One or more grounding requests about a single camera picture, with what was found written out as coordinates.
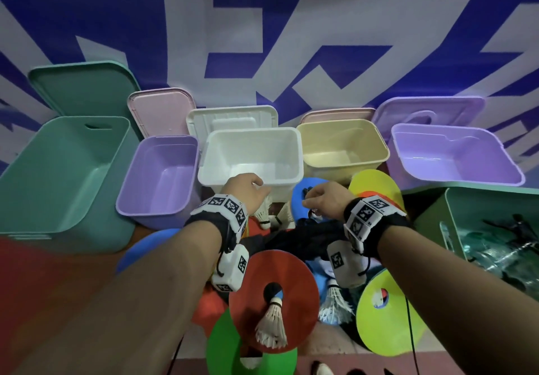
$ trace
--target hand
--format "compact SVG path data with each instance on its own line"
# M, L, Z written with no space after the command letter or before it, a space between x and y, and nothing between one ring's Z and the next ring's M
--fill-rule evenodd
M247 208L247 213L251 215L258 210L266 196L270 194L271 187L262 186L263 184L264 182L257 174L242 173L230 178L221 189L221 193L233 195L242 201Z
M356 198L351 191L337 182L316 185L301 203L307 209L317 209L322 216L344 221L344 209Z

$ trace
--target wall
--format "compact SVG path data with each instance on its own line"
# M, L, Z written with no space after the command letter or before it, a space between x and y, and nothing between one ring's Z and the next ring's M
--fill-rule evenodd
M480 95L473 125L539 165L539 0L0 0L0 171L53 117L37 65L114 59L198 106L311 108ZM539 187L539 174L529 186Z

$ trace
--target yellow storage bin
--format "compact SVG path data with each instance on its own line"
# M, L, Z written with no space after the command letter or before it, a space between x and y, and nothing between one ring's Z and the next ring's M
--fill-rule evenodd
M364 169L389 158L378 128L366 119L307 122L298 125L305 176L347 184Z

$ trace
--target person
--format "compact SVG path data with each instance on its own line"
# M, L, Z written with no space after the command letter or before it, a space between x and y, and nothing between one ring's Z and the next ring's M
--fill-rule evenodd
M269 192L255 174L235 176L221 191L242 201L249 214ZM354 199L340 184L326 182L311 189L303 205L344 221L344 210ZM161 374L196 309L220 246L221 235L211 222L188 224L116 276L15 374ZM466 374L539 373L535 300L408 227L388 227L377 252Z

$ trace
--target purple lid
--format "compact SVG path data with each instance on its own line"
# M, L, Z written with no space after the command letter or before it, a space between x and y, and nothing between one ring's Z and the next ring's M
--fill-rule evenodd
M381 103L373 123L387 142L395 124L466 126L484 107L482 97L396 97Z

